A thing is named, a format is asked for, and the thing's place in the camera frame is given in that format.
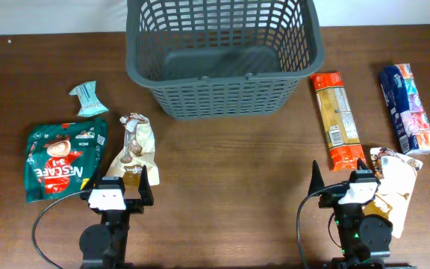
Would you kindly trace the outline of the green Nescafe coffee bag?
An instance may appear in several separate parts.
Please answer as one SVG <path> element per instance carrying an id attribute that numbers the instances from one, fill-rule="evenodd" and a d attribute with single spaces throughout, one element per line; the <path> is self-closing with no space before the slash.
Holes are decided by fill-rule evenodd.
<path id="1" fill-rule="evenodd" d="M 83 190 L 100 167 L 107 136 L 102 118 L 35 126 L 25 148 L 25 201 L 60 199 Z"/>

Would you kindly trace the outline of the beige chocolate snack pouch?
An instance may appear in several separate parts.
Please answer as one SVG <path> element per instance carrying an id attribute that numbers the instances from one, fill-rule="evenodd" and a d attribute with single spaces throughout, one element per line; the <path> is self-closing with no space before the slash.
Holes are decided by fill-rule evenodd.
<path id="1" fill-rule="evenodd" d="M 112 161 L 106 176 L 117 176 L 125 185 L 137 187 L 142 170 L 147 169 L 149 184 L 160 184 L 158 166 L 155 163 L 155 136 L 150 121 L 142 114 L 130 113 L 119 121 L 125 129 L 122 150 Z"/>

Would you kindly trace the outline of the light teal tissue packet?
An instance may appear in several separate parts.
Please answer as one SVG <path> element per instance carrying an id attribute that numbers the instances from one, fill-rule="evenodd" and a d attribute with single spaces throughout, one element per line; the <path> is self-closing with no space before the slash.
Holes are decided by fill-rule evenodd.
<path id="1" fill-rule="evenodd" d="M 78 97 L 81 104 L 78 112 L 80 117 L 93 117 L 108 111 L 96 95 L 96 81 L 87 81 L 74 87 L 69 95 Z"/>

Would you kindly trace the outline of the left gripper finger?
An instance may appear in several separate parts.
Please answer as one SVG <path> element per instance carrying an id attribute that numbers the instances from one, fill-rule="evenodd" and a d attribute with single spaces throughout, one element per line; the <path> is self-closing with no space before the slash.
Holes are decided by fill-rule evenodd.
<path id="1" fill-rule="evenodd" d="M 141 170 L 138 192 L 143 202 L 153 201 L 153 194 L 152 194 L 151 186 L 149 184 L 149 177 L 148 177 L 148 171 L 146 166 L 143 166 Z"/>
<path id="2" fill-rule="evenodd" d="M 98 166 L 89 180 L 84 184 L 84 190 L 91 190 L 94 188 L 98 180 L 102 178 L 102 169 Z"/>

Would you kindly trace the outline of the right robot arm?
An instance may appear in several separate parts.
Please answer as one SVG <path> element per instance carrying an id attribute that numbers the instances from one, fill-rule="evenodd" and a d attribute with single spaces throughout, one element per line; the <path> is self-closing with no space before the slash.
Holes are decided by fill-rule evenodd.
<path id="1" fill-rule="evenodd" d="M 325 263 L 324 268 L 413 268 L 406 263 L 387 264 L 384 261 L 390 256 L 393 224 L 377 214 L 363 212 L 363 207 L 374 200 L 380 184 L 371 169 L 359 159 L 348 180 L 326 186 L 318 163 L 313 162 L 308 195 L 303 202 L 319 197 L 320 208 L 333 210 L 330 219 L 337 225 L 343 254 Z"/>

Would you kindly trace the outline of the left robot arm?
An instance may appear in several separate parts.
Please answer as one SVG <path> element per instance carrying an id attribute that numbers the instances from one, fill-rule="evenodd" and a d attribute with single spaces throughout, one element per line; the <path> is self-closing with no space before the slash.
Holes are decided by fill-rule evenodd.
<path id="1" fill-rule="evenodd" d="M 101 221 L 86 228 L 80 236 L 82 268 L 131 268 L 125 260 L 130 229 L 130 216 L 143 214 L 146 206 L 154 205 L 147 168 L 141 170 L 138 185 L 139 198 L 124 198 L 125 184 L 121 177 L 103 176 L 97 168 L 84 183 L 82 200 L 101 216 Z"/>

